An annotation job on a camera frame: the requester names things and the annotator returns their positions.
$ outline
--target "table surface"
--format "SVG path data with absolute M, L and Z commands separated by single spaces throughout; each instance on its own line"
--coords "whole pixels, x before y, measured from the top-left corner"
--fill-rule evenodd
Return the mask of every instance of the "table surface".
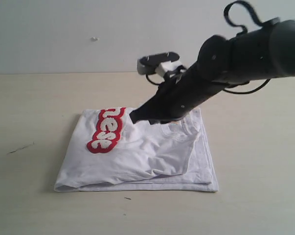
M 295 235 L 295 78 L 201 106 L 217 193 L 53 191 L 84 109 L 155 90 L 136 73 L 0 75 L 0 235 Z

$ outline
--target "white wall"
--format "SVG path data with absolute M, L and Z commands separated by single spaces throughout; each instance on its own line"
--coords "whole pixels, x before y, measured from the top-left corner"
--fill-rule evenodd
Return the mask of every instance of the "white wall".
M 135 71 L 138 57 L 169 50 L 190 65 L 208 37 L 238 31 L 223 19 L 230 2 L 0 0 L 0 74 Z M 262 20 L 295 19 L 295 0 L 250 2 Z M 233 10 L 252 25 L 244 9 Z

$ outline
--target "black robotic arm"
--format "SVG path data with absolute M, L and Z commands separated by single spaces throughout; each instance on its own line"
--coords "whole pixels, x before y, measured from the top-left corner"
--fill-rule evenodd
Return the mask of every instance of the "black robotic arm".
M 248 32 L 244 25 L 234 24 L 228 12 L 234 4 L 243 5 L 259 30 Z M 148 120 L 151 124 L 182 119 L 193 108 L 220 91 L 250 94 L 265 86 L 270 79 L 295 76 L 295 21 L 279 18 L 262 23 L 253 7 L 238 0 L 224 10 L 227 23 L 241 27 L 236 37 L 214 35 L 202 45 L 197 61 L 188 69 L 179 55 L 166 52 L 144 56 L 137 62 L 137 71 L 158 85 L 156 94 L 130 113 L 133 123 Z M 157 84 L 149 75 L 157 73 L 164 82 Z M 253 80 L 265 79 L 259 88 L 245 93 L 227 90 Z

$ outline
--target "dark mark on table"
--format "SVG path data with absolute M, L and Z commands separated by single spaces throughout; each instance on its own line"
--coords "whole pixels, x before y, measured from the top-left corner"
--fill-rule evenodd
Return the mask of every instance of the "dark mark on table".
M 15 153 L 15 152 L 18 152 L 18 151 L 23 150 L 23 149 L 25 149 L 25 148 L 31 147 L 32 145 L 35 145 L 35 142 L 33 142 L 32 144 L 28 144 L 28 145 L 25 145 L 25 146 L 23 146 L 23 147 L 17 148 L 16 150 L 7 153 L 7 155 L 8 155 L 8 154 Z

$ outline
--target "red and white lettering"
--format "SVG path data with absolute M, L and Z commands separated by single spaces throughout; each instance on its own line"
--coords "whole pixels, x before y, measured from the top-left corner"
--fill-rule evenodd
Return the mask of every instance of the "red and white lettering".
M 101 110 L 98 115 L 96 131 L 87 148 L 91 153 L 108 153 L 120 140 L 122 116 L 125 108 Z

